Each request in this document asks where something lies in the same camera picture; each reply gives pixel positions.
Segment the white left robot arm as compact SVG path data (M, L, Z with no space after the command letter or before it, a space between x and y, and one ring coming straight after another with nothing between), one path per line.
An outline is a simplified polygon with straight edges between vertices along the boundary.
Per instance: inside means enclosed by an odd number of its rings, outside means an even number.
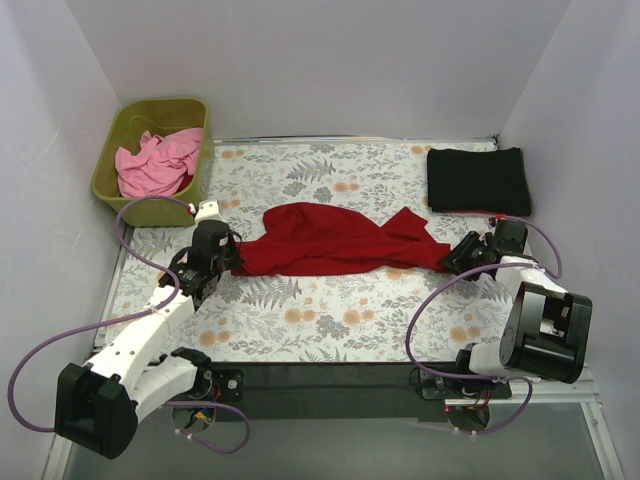
M242 259L235 233L221 220L200 221L190 246L171 260L150 298L150 312L132 321L84 365L70 363L57 380L54 431L107 459L131 443L139 423L175 397L210 400L210 358L180 347L151 362L172 334L216 291Z

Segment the red t shirt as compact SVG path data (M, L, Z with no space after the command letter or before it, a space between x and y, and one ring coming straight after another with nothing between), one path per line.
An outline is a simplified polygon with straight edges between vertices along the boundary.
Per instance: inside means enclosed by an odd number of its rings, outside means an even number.
M427 231L427 220L404 207L379 226L365 215L331 205L298 202L263 215L265 233L241 246L235 276L330 276L383 266L440 272L451 252Z

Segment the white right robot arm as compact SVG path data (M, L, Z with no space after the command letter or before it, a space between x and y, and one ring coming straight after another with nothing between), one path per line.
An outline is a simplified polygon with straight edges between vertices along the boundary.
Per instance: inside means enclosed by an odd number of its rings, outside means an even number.
M561 265L553 273L525 253L530 222L506 216L490 223L492 232L468 233L438 261L445 272L466 280L486 273L512 298L501 338L459 351L454 389L471 398L486 389L489 376L517 374L574 383L583 371L592 301L557 284Z

